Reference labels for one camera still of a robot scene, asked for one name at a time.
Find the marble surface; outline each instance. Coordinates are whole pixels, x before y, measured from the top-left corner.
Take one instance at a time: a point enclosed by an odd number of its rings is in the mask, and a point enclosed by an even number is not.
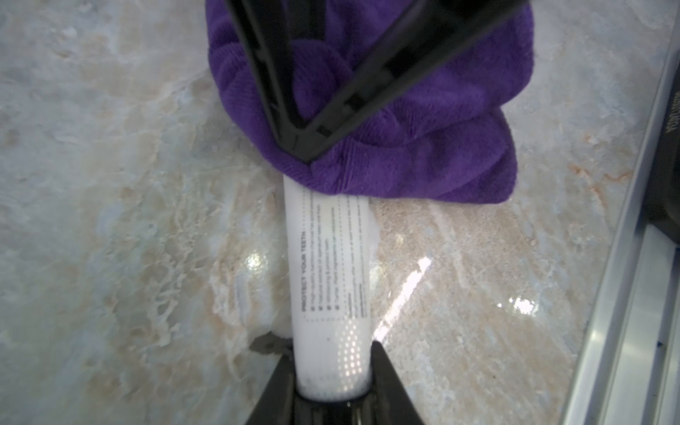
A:
[[[512,199],[371,201],[375,325],[400,307],[384,343],[428,424],[557,422],[676,7],[535,1]],[[247,346],[290,332],[282,177],[206,53],[199,0],[0,2],[0,424],[239,425],[258,399],[275,359]]]

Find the marble countertop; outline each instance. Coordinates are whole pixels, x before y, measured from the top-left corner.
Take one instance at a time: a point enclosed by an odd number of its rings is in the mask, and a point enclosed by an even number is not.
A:
[[[427,424],[558,421],[676,8],[536,0],[511,200],[371,201],[375,325],[399,304]],[[240,425],[273,370],[248,344],[290,333],[282,177],[219,103],[203,14],[0,3],[0,424]]]

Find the metal frame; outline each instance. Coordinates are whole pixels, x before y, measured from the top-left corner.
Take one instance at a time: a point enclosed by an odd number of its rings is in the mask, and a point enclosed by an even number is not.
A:
[[[290,38],[324,39],[325,0],[290,0],[289,23],[280,0],[224,2],[278,146],[310,163],[525,0],[415,0],[311,120],[293,99]]]
[[[669,425],[676,420],[680,298],[673,291],[680,256],[668,261],[676,245],[649,224],[642,205],[679,58],[680,14],[562,410],[563,425]],[[655,256],[663,264],[651,270]],[[651,311],[651,316],[642,311]],[[640,322],[643,316],[645,323]]]

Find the purple towel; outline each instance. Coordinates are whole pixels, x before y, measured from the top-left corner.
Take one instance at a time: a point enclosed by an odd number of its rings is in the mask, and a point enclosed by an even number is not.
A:
[[[326,40],[292,41],[293,91],[313,117],[411,0],[328,0]],[[498,203],[517,159],[500,106],[529,82],[529,6],[366,120],[310,165],[279,149],[222,0],[206,1],[209,63],[222,104],[264,158],[327,194]]]

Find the black plastic arm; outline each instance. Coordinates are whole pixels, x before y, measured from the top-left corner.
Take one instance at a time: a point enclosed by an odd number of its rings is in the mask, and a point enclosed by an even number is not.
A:
[[[294,362],[284,355],[245,425],[423,425],[377,341],[371,346],[371,368],[373,383],[368,394],[319,403],[295,392]]]
[[[324,0],[224,0],[243,43],[279,147],[310,163],[525,0],[415,0],[376,42],[350,80],[310,121],[292,96],[290,37],[323,39]]]

